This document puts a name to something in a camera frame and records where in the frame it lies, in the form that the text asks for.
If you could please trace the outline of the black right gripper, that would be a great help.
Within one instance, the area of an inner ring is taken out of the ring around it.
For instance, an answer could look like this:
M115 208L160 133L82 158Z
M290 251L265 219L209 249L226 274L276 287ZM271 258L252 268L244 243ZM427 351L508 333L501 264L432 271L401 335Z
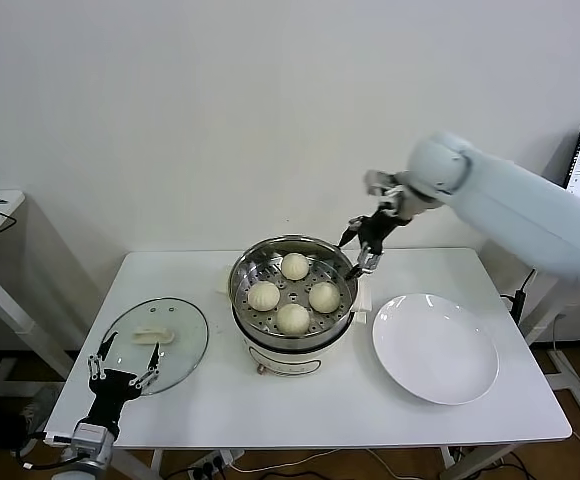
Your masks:
M348 222L341 235L338 246L344 247L358 236L361 251L357 263L346 274L347 278L359 278L372 274L383 254L384 240L405 221L397 216L389 215L387 210L377 209L371 216L357 216Z

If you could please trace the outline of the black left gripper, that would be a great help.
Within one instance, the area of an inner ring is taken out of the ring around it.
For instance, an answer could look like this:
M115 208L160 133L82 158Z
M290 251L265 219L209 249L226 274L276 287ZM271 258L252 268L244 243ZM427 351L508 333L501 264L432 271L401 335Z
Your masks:
M125 403L137 399L141 395L141 390L149 387L159 376L159 342L154 346L147 370L138 377L129 372L104 370L103 362L117 335L117 331L107 335L96 353L88 357L89 389L95 395L95 399L87 414L87 423L106 429L118 429Z

